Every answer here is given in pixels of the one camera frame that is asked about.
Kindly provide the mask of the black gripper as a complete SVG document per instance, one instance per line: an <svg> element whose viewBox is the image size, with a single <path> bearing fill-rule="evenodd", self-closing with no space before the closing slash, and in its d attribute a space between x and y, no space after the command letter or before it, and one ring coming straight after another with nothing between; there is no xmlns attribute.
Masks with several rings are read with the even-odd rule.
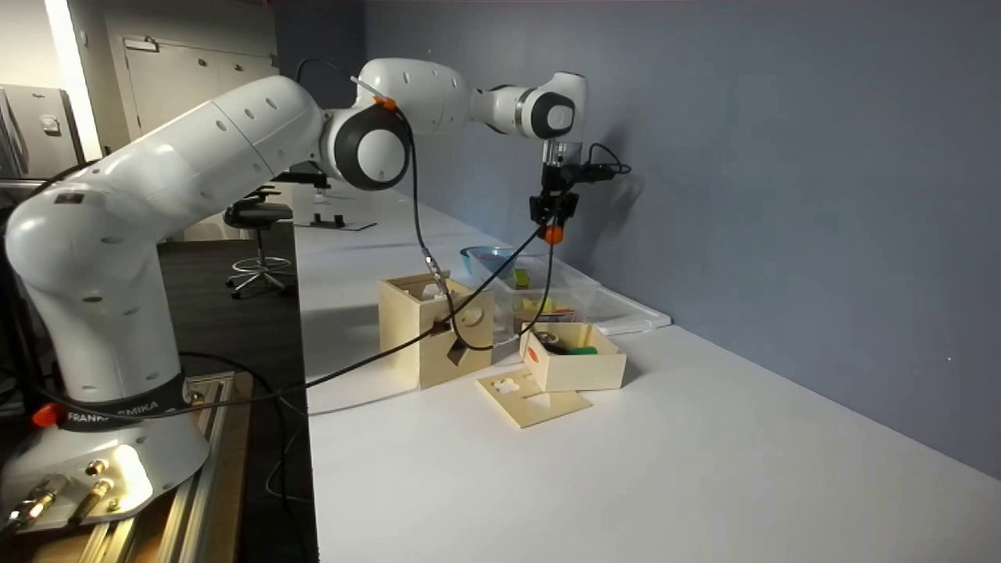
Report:
<svg viewBox="0 0 1001 563"><path fill-rule="evenodd" d="M530 199L530 217L539 228L568 225L568 218L580 208L580 194L572 192L576 169L572 167L544 167L542 192Z"/></svg>

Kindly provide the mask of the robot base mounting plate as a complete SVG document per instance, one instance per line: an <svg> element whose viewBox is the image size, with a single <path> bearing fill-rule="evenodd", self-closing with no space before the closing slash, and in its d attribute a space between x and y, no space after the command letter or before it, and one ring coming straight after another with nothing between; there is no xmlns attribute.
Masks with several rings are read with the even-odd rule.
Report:
<svg viewBox="0 0 1001 563"><path fill-rule="evenodd" d="M39 433L3 467L0 563L234 563L250 391L194 377L182 415Z"/></svg>

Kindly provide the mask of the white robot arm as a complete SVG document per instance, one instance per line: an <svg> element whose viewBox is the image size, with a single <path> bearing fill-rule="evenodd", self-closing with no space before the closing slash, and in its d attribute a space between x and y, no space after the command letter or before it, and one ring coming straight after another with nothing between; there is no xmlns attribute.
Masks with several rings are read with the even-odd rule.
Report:
<svg viewBox="0 0 1001 563"><path fill-rule="evenodd" d="M121 150L23 199L7 258L62 371L62 419L3 467L9 527L57 529L93 501L121 519L184 486L211 442L182 399L182 362L157 245L298 163L383 192L413 163L413 138L481 122L557 141L587 113L587 77L475 87L429 60L374 60L344 109L286 75L199 105Z"/></svg>

